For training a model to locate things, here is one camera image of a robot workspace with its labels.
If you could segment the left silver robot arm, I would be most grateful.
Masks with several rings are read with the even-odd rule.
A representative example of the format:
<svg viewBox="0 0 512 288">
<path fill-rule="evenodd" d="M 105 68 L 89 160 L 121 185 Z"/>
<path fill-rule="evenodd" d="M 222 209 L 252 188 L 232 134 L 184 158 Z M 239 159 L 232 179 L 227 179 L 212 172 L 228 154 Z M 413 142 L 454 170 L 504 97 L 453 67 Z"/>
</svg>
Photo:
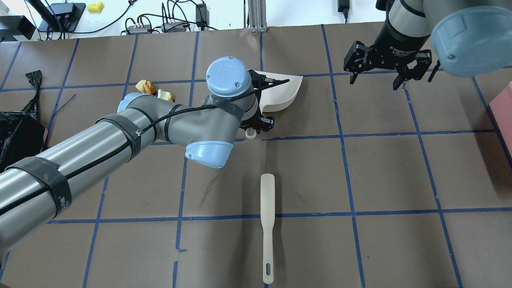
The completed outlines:
<svg viewBox="0 0 512 288">
<path fill-rule="evenodd" d="M 221 57 L 206 71 L 210 93 L 201 106 L 130 93 L 117 113 L 42 153 L 8 165 L 0 180 L 1 261 L 91 186 L 134 160 L 157 139 L 184 146 L 189 160 L 222 168 L 238 129 L 272 129 L 274 119 L 261 115 L 258 102 L 264 90 L 283 83 L 267 80 L 235 57 Z"/>
</svg>

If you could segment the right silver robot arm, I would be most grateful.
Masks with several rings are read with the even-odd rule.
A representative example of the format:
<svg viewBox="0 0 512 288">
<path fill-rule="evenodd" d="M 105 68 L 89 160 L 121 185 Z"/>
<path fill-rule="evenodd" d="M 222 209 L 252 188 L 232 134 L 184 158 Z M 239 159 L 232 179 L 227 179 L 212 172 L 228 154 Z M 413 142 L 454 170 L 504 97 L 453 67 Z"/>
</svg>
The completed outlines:
<svg viewBox="0 0 512 288">
<path fill-rule="evenodd" d="M 350 83 L 373 69 L 395 70 L 392 88 L 421 80 L 433 62 L 456 77 L 488 74 L 511 63 L 510 0 L 378 0 L 386 19 L 375 42 L 353 42 L 343 69 Z"/>
</svg>

